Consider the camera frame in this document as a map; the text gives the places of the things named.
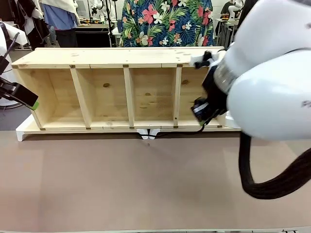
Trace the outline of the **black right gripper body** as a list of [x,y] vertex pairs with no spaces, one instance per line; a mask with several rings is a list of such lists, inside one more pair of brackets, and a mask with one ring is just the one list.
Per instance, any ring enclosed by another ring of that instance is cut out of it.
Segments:
[[207,97],[197,98],[194,101],[193,106],[190,108],[200,125],[207,125],[218,115],[222,115],[227,112],[227,94],[225,94],[214,81],[213,75],[216,68],[216,66],[213,66],[209,69],[202,83],[202,88],[204,89]]

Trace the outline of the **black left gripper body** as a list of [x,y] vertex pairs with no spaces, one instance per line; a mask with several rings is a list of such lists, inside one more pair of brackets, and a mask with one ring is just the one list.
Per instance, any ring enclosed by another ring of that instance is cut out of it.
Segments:
[[0,97],[1,98],[15,98],[16,93],[15,89],[17,88],[18,83],[10,82],[4,78],[0,78]]

